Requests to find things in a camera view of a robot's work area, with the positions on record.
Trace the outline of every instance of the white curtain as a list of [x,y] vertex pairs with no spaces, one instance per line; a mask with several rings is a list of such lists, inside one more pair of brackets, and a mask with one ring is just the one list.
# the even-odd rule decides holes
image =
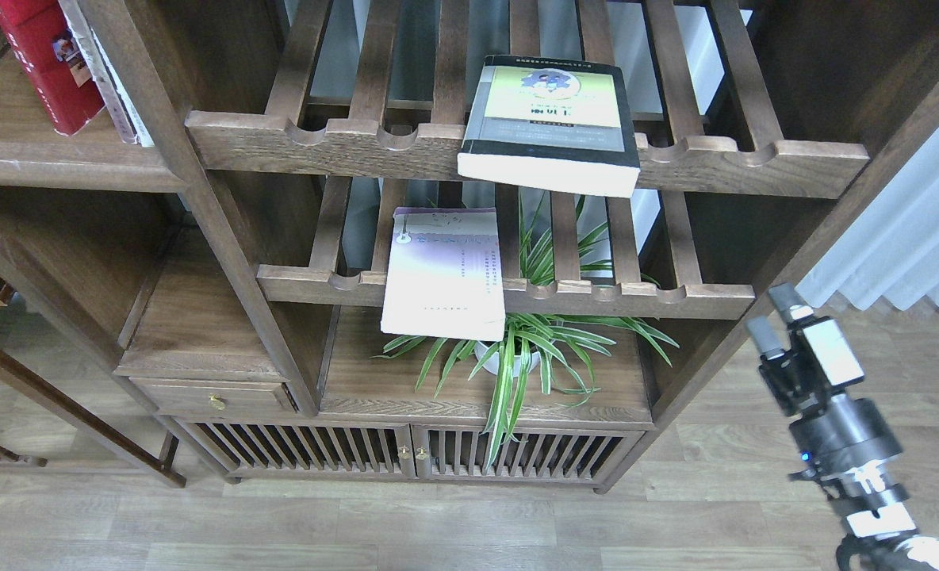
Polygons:
[[797,290],[814,307],[839,292],[857,308],[939,308],[939,127]]

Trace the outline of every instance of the wooden drawer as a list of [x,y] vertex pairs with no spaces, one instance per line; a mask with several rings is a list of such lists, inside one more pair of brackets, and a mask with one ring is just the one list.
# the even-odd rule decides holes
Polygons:
[[161,415],[195,413],[228,418],[295,411],[282,383],[135,377],[132,377],[132,382],[153,399]]

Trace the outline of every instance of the drawer knob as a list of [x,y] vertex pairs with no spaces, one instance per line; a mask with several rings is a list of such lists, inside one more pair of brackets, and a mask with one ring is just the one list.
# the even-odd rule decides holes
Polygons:
[[226,401],[215,393],[209,394],[209,404],[211,404],[217,411],[225,411],[226,409]]

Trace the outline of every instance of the robotic arm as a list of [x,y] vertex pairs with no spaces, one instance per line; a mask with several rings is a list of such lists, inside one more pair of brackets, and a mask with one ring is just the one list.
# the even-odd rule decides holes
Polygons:
[[903,447],[868,398],[851,398],[847,388],[864,380],[836,321],[818,317],[784,283],[769,290],[788,326],[785,350],[764,317],[748,323],[760,360],[759,373],[790,423],[790,434],[806,464],[792,481],[814,481],[847,530],[836,549],[841,571],[854,556],[879,571],[939,571],[939,541],[920,535],[904,506],[908,494],[887,464]]

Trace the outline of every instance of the potted plant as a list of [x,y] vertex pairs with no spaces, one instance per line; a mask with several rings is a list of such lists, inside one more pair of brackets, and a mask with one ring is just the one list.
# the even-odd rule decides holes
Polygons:
[[[554,243],[550,228],[534,238],[534,230],[541,203],[536,206],[529,224],[525,224],[523,203],[519,203],[519,269],[523,277],[538,286],[549,285],[554,282]],[[575,217],[582,214],[584,197],[579,197],[576,203]],[[579,259],[592,254],[600,242],[607,239],[606,221],[597,225],[578,242]],[[595,263],[581,264],[584,272],[611,270],[611,260],[601,259]],[[519,412],[523,408],[523,399],[527,393],[527,384],[530,381],[530,372],[534,366],[539,365],[539,383],[541,393],[550,394],[557,390],[560,393],[579,395],[579,404],[584,404],[599,388],[596,387],[596,375],[593,373],[592,353],[611,355],[610,348],[615,341],[606,336],[594,333],[579,325],[603,325],[608,328],[627,329],[643,337],[647,343],[665,360],[670,360],[661,343],[677,347],[675,340],[665,333],[649,325],[642,319],[633,317],[608,317],[597,315],[556,315],[542,313],[509,313],[505,318],[504,339],[498,343],[483,344],[477,347],[479,341],[473,339],[448,339],[438,337],[433,340],[420,375],[416,379],[415,390],[419,390],[427,379],[428,372],[437,358],[445,355],[445,347],[450,343],[454,346],[447,353],[444,365],[441,366],[434,397],[441,393],[448,374],[460,362],[468,358],[476,350],[477,365],[469,373],[469,379],[476,376],[485,362],[497,357],[497,372],[494,385],[494,394],[491,398],[491,408],[488,414],[487,425],[483,433],[492,435],[488,444],[485,466],[495,462],[502,444],[512,437],[518,420]],[[382,354],[376,358],[397,358],[407,354],[412,348],[425,343],[428,337],[416,335],[402,335],[390,340],[382,348]],[[585,366],[584,374],[576,371],[570,365],[566,353],[574,354]],[[574,381],[569,387],[557,386],[555,369],[563,370]]]

